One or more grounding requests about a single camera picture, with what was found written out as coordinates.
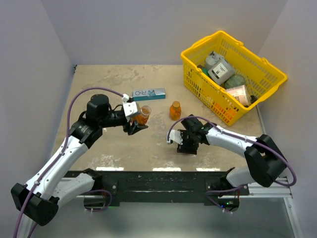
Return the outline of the orange bottle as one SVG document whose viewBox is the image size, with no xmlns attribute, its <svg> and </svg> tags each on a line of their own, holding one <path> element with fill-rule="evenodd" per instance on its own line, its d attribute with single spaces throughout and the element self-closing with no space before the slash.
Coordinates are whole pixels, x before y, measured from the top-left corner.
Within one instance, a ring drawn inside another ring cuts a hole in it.
<svg viewBox="0 0 317 238">
<path fill-rule="evenodd" d="M 137 122 L 138 125 L 146 125 L 151 114 L 151 108 L 147 105 L 144 105 L 140 108 L 140 113 L 132 118 L 132 122 Z"/>
<path fill-rule="evenodd" d="M 179 108 L 175 108 L 172 104 L 169 108 L 169 117 L 173 120 L 179 120 L 181 116 L 181 106 Z"/>
</svg>

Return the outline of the orange cap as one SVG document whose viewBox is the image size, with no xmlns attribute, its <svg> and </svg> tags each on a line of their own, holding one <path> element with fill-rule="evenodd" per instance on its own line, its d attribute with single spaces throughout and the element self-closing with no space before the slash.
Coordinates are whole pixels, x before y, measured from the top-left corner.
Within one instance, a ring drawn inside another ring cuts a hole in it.
<svg viewBox="0 0 317 238">
<path fill-rule="evenodd" d="M 172 103 L 172 105 L 175 107 L 175 108 L 179 108 L 180 107 L 180 103 L 178 101 L 174 101 Z"/>
</svg>

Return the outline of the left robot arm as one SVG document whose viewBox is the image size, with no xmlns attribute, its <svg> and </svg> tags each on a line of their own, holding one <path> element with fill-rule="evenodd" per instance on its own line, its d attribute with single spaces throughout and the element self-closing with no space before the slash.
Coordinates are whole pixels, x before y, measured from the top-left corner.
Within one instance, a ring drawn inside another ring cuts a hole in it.
<svg viewBox="0 0 317 238">
<path fill-rule="evenodd" d="M 26 216 L 39 226 L 48 224 L 62 206 L 62 203 L 75 197 L 75 193 L 98 194 L 103 188 L 102 180 L 87 169 L 79 175 L 79 184 L 58 191 L 57 186 L 70 167 L 102 136 L 103 129 L 121 126 L 128 135 L 146 129 L 132 118 L 140 114 L 140 107 L 128 95 L 122 95 L 119 110 L 114 110 L 108 96 L 93 95 L 78 120 L 67 126 L 63 144 L 49 161 L 24 184 L 16 183 L 10 193 L 19 216 Z"/>
</svg>

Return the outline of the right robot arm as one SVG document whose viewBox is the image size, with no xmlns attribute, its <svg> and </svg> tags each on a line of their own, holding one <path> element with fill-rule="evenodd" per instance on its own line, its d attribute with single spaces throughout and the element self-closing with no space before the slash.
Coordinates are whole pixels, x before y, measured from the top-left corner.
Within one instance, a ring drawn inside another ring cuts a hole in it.
<svg viewBox="0 0 317 238">
<path fill-rule="evenodd" d="M 176 142 L 179 153 L 196 154 L 199 145 L 205 144 L 224 148 L 246 160 L 246 167 L 229 169 L 213 186 L 215 189 L 231 195 L 248 183 L 270 187 L 287 168 L 287 160 L 270 136 L 242 135 L 202 121 L 202 117 L 194 115 L 180 119 L 184 129 L 170 129 L 166 140 L 169 144 Z"/>
</svg>

